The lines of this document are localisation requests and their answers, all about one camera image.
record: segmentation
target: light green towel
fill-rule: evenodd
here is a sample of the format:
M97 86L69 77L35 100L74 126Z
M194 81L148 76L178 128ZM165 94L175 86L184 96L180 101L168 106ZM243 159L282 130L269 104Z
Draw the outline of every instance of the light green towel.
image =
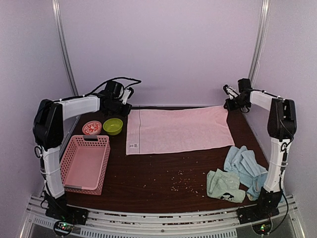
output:
M246 192L239 189L240 178L235 173L221 170L209 171L207 174L208 197L240 203L246 196Z

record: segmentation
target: cloth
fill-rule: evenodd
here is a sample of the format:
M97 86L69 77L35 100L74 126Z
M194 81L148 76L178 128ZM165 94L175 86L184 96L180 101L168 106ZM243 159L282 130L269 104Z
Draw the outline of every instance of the cloth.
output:
M267 170L257 164L252 150L248 150L246 146L242 146L241 149L232 146L224 161L224 170L234 172L240 177L240 182L249 188L247 196L251 201L258 199L267 177Z
M126 154L164 154L234 145L223 106L185 110L132 110Z
M239 176L235 173L209 171L207 174L208 197L240 203L246 196L246 192L239 189Z

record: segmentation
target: metal pole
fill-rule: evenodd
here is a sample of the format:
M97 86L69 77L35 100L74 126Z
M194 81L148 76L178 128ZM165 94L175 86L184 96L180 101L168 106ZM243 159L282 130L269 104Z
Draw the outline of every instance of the metal pole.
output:
M269 6L270 6L270 0L262 1L262 10L261 10L260 21L259 21L258 36L257 36L254 53L253 53L250 71L249 71L249 79L251 81L252 86L254 86L255 84L259 59L260 59L261 51L264 46L265 33L266 33L267 23L268 23Z
M62 24L61 15L60 15L60 9L59 9L59 0L52 0L52 4L53 4L54 18L55 18L55 22L56 22L56 26L57 26L63 61L64 61L65 69L67 72L67 76L68 76L68 81L70 83L70 87L71 87L73 95L78 96L79 94L78 94L78 90L77 90L76 83L74 80L74 75L73 75L73 71L71 69L69 55L68 55L68 51L67 51L67 47L66 47L63 24Z

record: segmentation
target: pink towel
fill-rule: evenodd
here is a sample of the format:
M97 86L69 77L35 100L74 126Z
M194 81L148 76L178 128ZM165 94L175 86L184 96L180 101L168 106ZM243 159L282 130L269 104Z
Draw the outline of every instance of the pink towel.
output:
M234 145L222 106L185 110L132 110L126 154L164 154Z

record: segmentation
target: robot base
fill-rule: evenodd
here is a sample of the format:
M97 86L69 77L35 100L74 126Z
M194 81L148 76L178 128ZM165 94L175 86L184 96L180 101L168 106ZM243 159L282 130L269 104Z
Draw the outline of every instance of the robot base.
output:
M48 217L52 217L54 219L58 219L58 220L64 221L64 222L69 223L69 224L74 224L74 223L75 224L79 224L79 225L85 225L86 224L86 220L87 220L87 217L88 217L88 210L83 209L83 208L67 206L67 211L70 214L73 214L74 218L72 218L72 217L65 218L62 215L57 214L56 212L54 212L54 210L52 210L52 209L47 209L46 212L45 212L45 215L48 216Z
M272 209L270 216L272 217L278 214L279 214L278 209L274 208ZM259 213L256 213L256 206L240 208L237 210L237 215L238 215L240 224L256 222L256 221L267 219L270 217L268 214L259 217Z

